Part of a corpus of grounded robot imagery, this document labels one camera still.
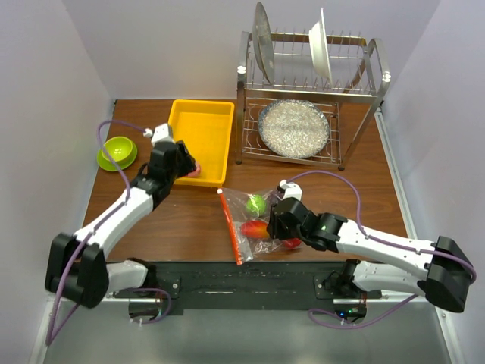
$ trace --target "white wall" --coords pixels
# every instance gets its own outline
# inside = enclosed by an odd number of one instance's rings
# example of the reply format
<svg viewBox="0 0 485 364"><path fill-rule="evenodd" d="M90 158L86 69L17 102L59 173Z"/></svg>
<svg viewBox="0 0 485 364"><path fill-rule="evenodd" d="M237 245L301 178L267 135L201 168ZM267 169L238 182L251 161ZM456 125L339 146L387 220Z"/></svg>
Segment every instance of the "white wall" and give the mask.
<svg viewBox="0 0 485 364"><path fill-rule="evenodd" d="M453 316L471 364L485 357L483 14L478 0L442 0L384 104L419 237L455 238L478 270Z"/></svg>
<svg viewBox="0 0 485 364"><path fill-rule="evenodd" d="M239 38L256 0L63 0L115 98L233 98ZM395 80L439 0L264 0L272 28L383 38Z"/></svg>
<svg viewBox="0 0 485 364"><path fill-rule="evenodd" d="M83 220L110 100L61 0L0 4L0 361L28 361L52 238Z"/></svg>

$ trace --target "yellow plastic tray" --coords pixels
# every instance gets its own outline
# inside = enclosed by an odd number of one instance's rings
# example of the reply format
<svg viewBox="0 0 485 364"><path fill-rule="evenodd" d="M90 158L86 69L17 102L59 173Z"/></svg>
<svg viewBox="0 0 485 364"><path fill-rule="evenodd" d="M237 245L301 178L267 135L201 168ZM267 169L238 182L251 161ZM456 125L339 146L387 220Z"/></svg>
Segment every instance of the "yellow plastic tray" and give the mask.
<svg viewBox="0 0 485 364"><path fill-rule="evenodd" d="M175 140L183 140L189 153L201 165L196 178L179 178L175 184L221 187L226 180L230 131L233 126L232 102L175 100L168 124Z"/></svg>

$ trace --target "gray floor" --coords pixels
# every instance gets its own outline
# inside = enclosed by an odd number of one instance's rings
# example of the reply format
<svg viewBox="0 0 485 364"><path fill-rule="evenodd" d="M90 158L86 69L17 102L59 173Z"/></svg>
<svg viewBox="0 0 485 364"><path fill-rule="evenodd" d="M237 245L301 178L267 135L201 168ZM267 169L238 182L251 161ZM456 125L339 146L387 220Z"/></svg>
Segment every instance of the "gray floor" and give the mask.
<svg viewBox="0 0 485 364"><path fill-rule="evenodd" d="M395 303L369 303L371 319ZM448 363L435 309L413 302L369 328L338 331L306 312L188 310L130 324L127 303L79 309L48 349L45 364L70 363Z"/></svg>

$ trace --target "cable clip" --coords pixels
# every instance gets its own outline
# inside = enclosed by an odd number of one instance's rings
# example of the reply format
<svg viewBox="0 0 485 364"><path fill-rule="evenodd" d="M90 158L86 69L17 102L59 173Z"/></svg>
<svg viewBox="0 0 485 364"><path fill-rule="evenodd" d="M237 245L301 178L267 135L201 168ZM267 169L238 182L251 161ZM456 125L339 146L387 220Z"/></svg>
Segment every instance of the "cable clip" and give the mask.
<svg viewBox="0 0 485 364"><path fill-rule="evenodd" d="M153 130L146 128L145 131L143 132L143 136L145 138L151 138L151 137L153 137Z"/></svg>

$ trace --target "red pepper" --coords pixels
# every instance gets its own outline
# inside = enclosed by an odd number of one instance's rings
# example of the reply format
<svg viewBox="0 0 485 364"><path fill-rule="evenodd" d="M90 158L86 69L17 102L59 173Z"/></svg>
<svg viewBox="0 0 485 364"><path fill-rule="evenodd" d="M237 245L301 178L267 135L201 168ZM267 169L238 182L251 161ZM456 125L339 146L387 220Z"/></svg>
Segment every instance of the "red pepper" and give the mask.
<svg viewBox="0 0 485 364"><path fill-rule="evenodd" d="M246 237L254 237L255 239L268 239L270 234L266 231L268 223L264 221L247 221L241 225L241 233Z"/></svg>
<svg viewBox="0 0 485 364"><path fill-rule="evenodd" d="M302 243L302 241L300 239L298 239L297 237L294 237L293 239L283 240L284 246L287 247L288 249L295 249L301 243Z"/></svg>

